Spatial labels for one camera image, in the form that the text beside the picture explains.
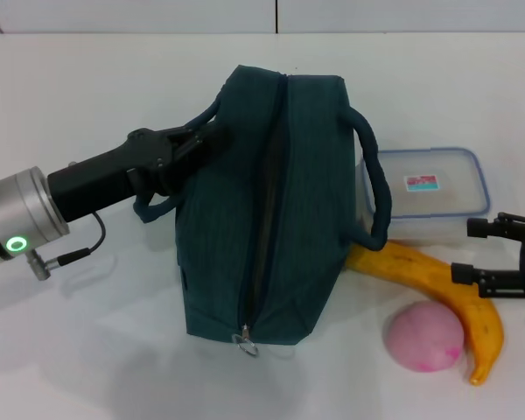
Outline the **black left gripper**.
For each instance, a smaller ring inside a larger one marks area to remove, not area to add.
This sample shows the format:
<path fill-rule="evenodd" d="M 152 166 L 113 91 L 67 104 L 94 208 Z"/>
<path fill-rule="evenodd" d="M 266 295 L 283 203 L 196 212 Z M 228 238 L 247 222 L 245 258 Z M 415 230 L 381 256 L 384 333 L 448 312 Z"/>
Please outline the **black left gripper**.
<path fill-rule="evenodd" d="M 232 143 L 232 133 L 219 123 L 137 129 L 113 150 L 49 174 L 52 202 L 71 222 L 133 196 L 171 196 Z M 186 153 L 172 160 L 173 152 Z"/>

